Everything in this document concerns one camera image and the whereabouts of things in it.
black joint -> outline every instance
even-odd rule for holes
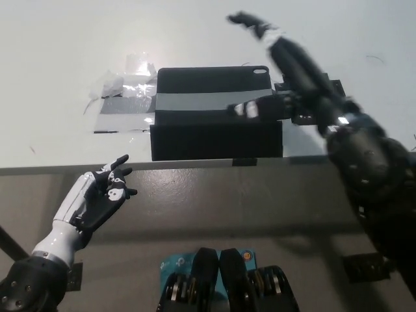
[[[64,298],[67,272],[65,265],[43,257],[15,262],[0,288],[0,310],[53,311]]]

clear plastic bag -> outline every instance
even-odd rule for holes
[[[154,121],[156,89],[157,71],[148,55],[128,55],[123,73],[108,71],[91,89],[88,106],[104,99],[94,132],[148,132]]]

black box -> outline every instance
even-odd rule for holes
[[[154,161],[282,157],[282,124],[236,118],[227,106],[272,94],[268,68],[163,68],[157,78]]]

robotic arm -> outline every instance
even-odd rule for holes
[[[93,232],[137,194],[125,184],[124,177],[132,169],[118,168],[128,158],[124,155],[78,178],[53,219],[52,231],[30,257],[15,262],[0,283],[0,311],[57,310],[76,251],[85,248]]]
[[[312,113],[355,215],[416,298],[416,167],[412,155],[387,137],[358,104],[340,96],[307,53],[279,27],[244,12],[228,19],[249,28],[263,43],[289,82],[296,102]],[[247,111],[249,106],[256,111],[251,115],[260,120],[264,106],[271,111],[262,99],[247,103]]]

metal bracket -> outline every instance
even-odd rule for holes
[[[83,281],[83,263],[74,263],[71,270],[68,272],[68,284],[66,291],[80,291],[81,283]]]
[[[343,257],[343,265],[350,283],[390,279],[390,264],[380,253]]]

